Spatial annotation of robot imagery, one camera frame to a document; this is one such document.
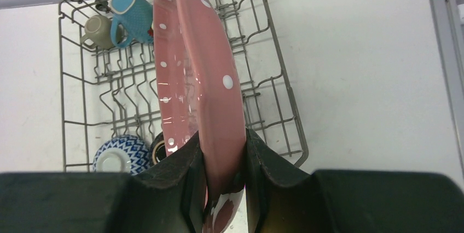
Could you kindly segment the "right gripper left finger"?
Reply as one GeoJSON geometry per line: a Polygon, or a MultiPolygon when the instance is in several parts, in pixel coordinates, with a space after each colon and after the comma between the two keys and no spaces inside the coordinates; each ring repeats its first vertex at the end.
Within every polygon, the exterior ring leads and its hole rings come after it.
{"type": "Polygon", "coordinates": [[[198,133],[135,180],[135,232],[202,231],[206,178],[198,133]]]}

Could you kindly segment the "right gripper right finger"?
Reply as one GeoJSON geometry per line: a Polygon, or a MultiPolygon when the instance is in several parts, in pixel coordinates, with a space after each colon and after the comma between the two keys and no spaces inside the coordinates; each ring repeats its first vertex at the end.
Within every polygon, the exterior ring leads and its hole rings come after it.
{"type": "Polygon", "coordinates": [[[246,131],[246,204],[249,232],[318,232],[317,180],[246,131]]]}

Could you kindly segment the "dark brown glazed bowl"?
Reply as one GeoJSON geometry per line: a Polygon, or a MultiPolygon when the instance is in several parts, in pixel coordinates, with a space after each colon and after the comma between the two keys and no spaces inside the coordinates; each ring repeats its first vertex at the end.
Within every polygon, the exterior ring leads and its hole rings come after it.
{"type": "Polygon", "coordinates": [[[152,155],[153,164],[157,164],[166,158],[165,140],[163,132],[160,132],[151,143],[149,151],[152,155]]]}

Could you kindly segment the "orange patterned small bowl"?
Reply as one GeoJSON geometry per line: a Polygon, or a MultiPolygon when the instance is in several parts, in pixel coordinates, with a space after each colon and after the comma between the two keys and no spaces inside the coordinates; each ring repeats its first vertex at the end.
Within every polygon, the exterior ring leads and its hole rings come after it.
{"type": "Polygon", "coordinates": [[[98,148],[91,169],[93,172],[125,172],[135,176],[152,166],[152,154],[143,139],[120,135],[98,148]]]}

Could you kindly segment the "grey wire dish rack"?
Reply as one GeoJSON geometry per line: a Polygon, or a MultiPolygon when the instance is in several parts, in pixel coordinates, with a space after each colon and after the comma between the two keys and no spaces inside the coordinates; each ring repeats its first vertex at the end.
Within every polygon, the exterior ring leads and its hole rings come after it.
{"type": "MultiPolygon", "coordinates": [[[[227,33],[240,78],[246,126],[297,167],[309,157],[269,0],[209,0],[227,33]]],[[[90,171],[98,148],[118,135],[151,144],[161,132],[154,48],[109,50],[81,43],[109,0],[62,0],[59,13],[62,168],[90,171]]]]}

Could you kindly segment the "pink polka dot plate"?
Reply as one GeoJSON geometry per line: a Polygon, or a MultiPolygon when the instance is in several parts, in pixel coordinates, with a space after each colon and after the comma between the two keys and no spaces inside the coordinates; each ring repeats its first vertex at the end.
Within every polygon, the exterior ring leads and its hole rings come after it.
{"type": "Polygon", "coordinates": [[[153,0],[152,29],[166,153],[199,136],[208,193],[204,232],[223,232],[242,200],[238,175],[246,145],[227,34],[208,0],[153,0]]]}

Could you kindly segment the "blue handled white mug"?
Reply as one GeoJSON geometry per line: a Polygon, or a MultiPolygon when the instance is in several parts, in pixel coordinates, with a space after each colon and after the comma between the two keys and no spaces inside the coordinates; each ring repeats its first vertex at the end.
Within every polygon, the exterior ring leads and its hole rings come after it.
{"type": "Polygon", "coordinates": [[[153,43],[153,6],[147,0],[110,0],[113,12],[110,37],[114,46],[126,48],[133,40],[153,43]],[[127,36],[124,41],[117,39],[118,28],[122,26],[127,36]]]}

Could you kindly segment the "small grey cup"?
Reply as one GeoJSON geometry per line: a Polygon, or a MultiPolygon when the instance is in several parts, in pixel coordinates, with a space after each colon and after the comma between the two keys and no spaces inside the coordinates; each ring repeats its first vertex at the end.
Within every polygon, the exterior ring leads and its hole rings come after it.
{"type": "Polygon", "coordinates": [[[90,17],[84,26],[84,35],[80,38],[80,43],[90,49],[101,48],[111,49],[115,47],[111,40],[112,20],[103,15],[90,17]]]}

